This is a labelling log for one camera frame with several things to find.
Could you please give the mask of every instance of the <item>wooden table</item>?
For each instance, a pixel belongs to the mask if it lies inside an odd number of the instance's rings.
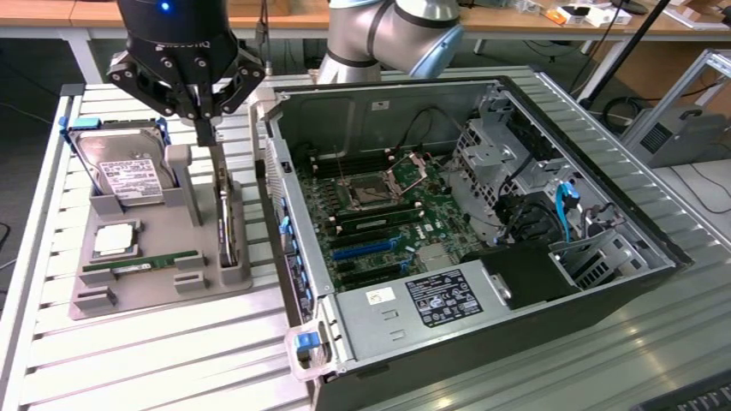
[[[290,1],[290,15],[269,19],[271,38],[323,39],[329,23],[326,1]],[[561,27],[540,15],[520,14],[512,9],[462,9],[461,16],[466,29],[465,37],[480,40],[474,52],[480,51],[485,39],[596,40],[604,33],[604,28],[588,24]],[[230,18],[230,25],[238,38],[253,38],[255,20],[255,17]],[[584,93],[592,90],[642,21],[644,17],[634,16],[629,25],[612,28],[606,39],[614,41],[614,44],[604,56]],[[66,40],[89,83],[99,83],[101,76],[87,41],[126,37],[114,2],[0,0],[0,26],[0,37]],[[644,40],[717,42],[731,40],[731,32],[694,31],[668,16],[660,15]]]

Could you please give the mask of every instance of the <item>hard drive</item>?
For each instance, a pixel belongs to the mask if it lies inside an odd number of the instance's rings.
[[[97,195],[114,195],[122,206],[162,201],[162,190],[175,187],[163,161],[169,144],[163,125],[154,121],[101,124],[74,128],[67,140],[93,181]]]

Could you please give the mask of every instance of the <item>table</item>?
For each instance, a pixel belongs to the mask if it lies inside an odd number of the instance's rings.
[[[694,266],[597,325],[396,397],[366,411],[424,409],[628,409],[731,367],[731,241],[629,154],[541,73],[526,67],[450,69],[445,77],[508,75],[546,115],[694,259]],[[385,80],[401,80],[385,74]],[[306,75],[269,84],[305,84]],[[154,113],[110,85],[59,100],[57,116],[105,120]],[[170,139],[193,144],[175,118]],[[234,179],[250,188],[249,110],[219,131]],[[2,410],[162,408],[307,410],[305,386],[289,376],[281,337],[286,319],[277,276],[257,241],[250,292],[73,322],[70,282],[87,212],[89,180],[51,130],[0,321]],[[195,180],[210,161],[193,148]],[[259,223],[255,190],[243,189],[246,225]]]
[[[512,9],[462,9],[466,39],[597,40],[602,28],[588,24],[560,27],[542,16],[516,13]],[[644,17],[634,16],[628,26],[613,27],[608,40],[614,41],[580,97],[585,97],[606,73]],[[327,6],[323,0],[291,0],[290,15],[270,17],[271,38],[323,39],[327,28]],[[255,18],[231,17],[235,36],[251,39]],[[0,37],[63,39],[89,84],[102,82],[89,47],[91,39],[125,39],[114,3],[75,0],[0,0]],[[694,31],[661,15],[645,36],[646,41],[728,41],[731,32]],[[477,42],[476,51],[482,41]]]

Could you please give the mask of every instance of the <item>blue cable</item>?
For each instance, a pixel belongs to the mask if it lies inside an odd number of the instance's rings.
[[[562,225],[562,231],[565,232],[566,243],[568,243],[568,242],[570,242],[570,234],[569,234],[569,231],[568,231],[566,215],[562,212],[562,197],[564,197],[564,195],[566,197],[573,198],[573,199],[578,198],[578,192],[573,188],[573,184],[570,184],[569,182],[562,182],[556,187],[556,214],[558,214],[558,220],[560,220],[560,224]]]

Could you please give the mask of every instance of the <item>blue pcie slot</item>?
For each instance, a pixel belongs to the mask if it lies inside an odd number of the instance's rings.
[[[332,254],[332,259],[340,261],[342,259],[353,259],[354,257],[360,257],[362,255],[390,251],[394,249],[400,238],[401,236],[398,235],[388,241],[377,242],[376,244],[369,244],[368,246],[350,248],[348,250],[336,251]]]

